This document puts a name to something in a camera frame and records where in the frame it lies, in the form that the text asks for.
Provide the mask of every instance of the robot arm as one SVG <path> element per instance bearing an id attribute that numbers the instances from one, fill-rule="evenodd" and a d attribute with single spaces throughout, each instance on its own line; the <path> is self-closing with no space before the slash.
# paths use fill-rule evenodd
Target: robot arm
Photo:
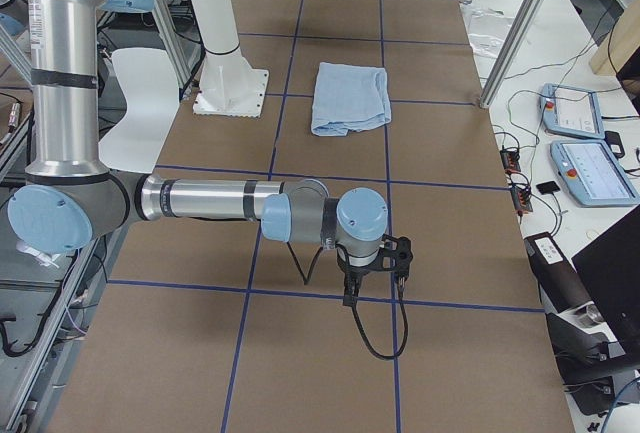
<path id="1" fill-rule="evenodd" d="M 228 5 L 218 5 L 219 14 L 232 16 L 230 0 L 220 1 Z M 36 158 L 26 168 L 29 184 L 16 192 L 8 209 L 22 240 L 40 251 L 61 253 L 118 227 L 162 216 L 260 220 L 266 238 L 337 248 L 338 263 L 350 278 L 345 279 L 346 304 L 355 304 L 369 270 L 394 271 L 398 281 L 406 279 L 410 243 L 385 236 L 387 207 L 372 190 L 358 188 L 335 199 L 313 180 L 163 180 L 110 171 L 98 155 L 98 7 L 149 11 L 153 0 L 29 0 Z M 231 61 L 226 58 L 232 55 L 217 52 L 225 45 L 213 44 L 220 38 L 230 38 L 231 53 L 239 55 L 235 23 L 221 23 L 230 31 L 203 35 L 212 62 Z M 382 245 L 386 240 L 393 245 Z M 384 266 L 389 259 L 395 267 Z"/>

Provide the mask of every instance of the light blue cloth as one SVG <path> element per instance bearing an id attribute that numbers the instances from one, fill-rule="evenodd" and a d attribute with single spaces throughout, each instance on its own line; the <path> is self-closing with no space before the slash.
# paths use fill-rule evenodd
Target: light blue cloth
<path id="1" fill-rule="evenodd" d="M 313 97 L 311 132 L 346 136 L 391 121 L 384 68 L 320 63 Z"/>

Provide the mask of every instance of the computer monitor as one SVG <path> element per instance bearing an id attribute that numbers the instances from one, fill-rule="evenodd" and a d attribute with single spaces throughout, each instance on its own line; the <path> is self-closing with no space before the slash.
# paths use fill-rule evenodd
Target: computer monitor
<path id="1" fill-rule="evenodd" d="M 640 354 L 640 207 L 573 257 L 593 302 L 627 354 Z"/>

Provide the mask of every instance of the white desk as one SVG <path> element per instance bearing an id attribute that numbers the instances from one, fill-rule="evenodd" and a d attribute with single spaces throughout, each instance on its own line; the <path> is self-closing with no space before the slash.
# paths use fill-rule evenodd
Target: white desk
<path id="1" fill-rule="evenodd" d="M 472 7 L 493 9 L 503 12 L 506 16 L 515 17 L 522 0 L 474 0 Z M 577 56 L 585 46 L 593 44 L 591 36 L 580 20 L 569 0 L 545 0 L 529 33 L 526 41 L 518 52 L 517 58 L 511 66 L 508 76 L 524 72 L 533 66 L 563 63 Z M 547 67 L 506 80 L 491 105 L 491 119 L 495 125 L 500 125 L 505 131 L 512 133 L 522 146 L 533 145 L 535 138 L 509 123 L 507 102 L 511 96 L 520 90 L 539 92 L 544 83 L 560 83 L 592 90 L 608 90 L 619 86 L 614 77 L 597 76 L 591 72 L 589 60 L 596 51 L 593 46 L 586 54 L 575 62 L 563 66 Z M 495 60 L 474 55 L 478 74 L 487 78 Z M 599 93 L 601 109 L 604 116 L 630 116 L 636 112 L 627 95 L 622 90 Z M 518 125 L 536 131 L 540 124 L 537 95 L 520 93 L 511 101 L 512 119 Z M 626 156 L 621 159 L 624 168 L 635 168 L 637 164 L 635 147 L 640 146 L 640 120 L 606 121 L 605 129 L 620 133 L 626 150 Z M 533 165 L 531 159 L 533 148 L 521 151 L 520 164 L 523 172 L 535 185 L 545 181 L 556 181 L 562 191 L 556 193 L 564 214 L 562 228 L 555 240 L 565 255 L 571 258 L 597 235 L 623 217 L 631 208 L 584 208 L 581 207 L 568 193 L 562 181 L 558 178 L 549 153 L 549 143 L 562 137 L 549 135 L 540 128 L 538 132 L 540 144 L 536 148 Z M 502 135 L 497 136 L 498 144 L 502 144 Z M 513 140 L 507 138 L 506 146 L 513 146 Z M 640 180 L 634 183 L 640 188 Z M 521 224 L 522 236 L 526 237 L 543 231 L 551 231 L 554 217 L 551 211 L 538 200 L 532 199 L 534 213 L 525 215 Z M 552 200 L 549 204 L 555 208 Z M 606 330 L 592 328 L 589 333 Z M 584 432 L 591 422 L 602 424 L 602 419 L 583 416 L 573 400 L 567 395 L 571 408 L 574 425 L 577 432 Z M 631 405 L 619 408 L 613 415 L 608 426 L 608 433 L 631 433 L 638 431 L 640 425 L 640 406 Z"/>

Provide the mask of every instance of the label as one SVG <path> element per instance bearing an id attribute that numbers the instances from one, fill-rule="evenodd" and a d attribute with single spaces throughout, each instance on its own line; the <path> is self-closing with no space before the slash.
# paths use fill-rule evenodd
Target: label
<path id="1" fill-rule="evenodd" d="M 542 253 L 544 259 L 547 260 L 547 263 L 553 265 L 554 263 L 559 263 L 562 261 L 562 255 L 550 238 L 539 238 L 535 241 L 538 250 L 540 250 L 540 253 Z"/>
<path id="2" fill-rule="evenodd" d="M 44 22 L 42 20 L 42 5 L 40 3 L 29 4 L 29 33 L 31 49 L 44 48 Z"/>

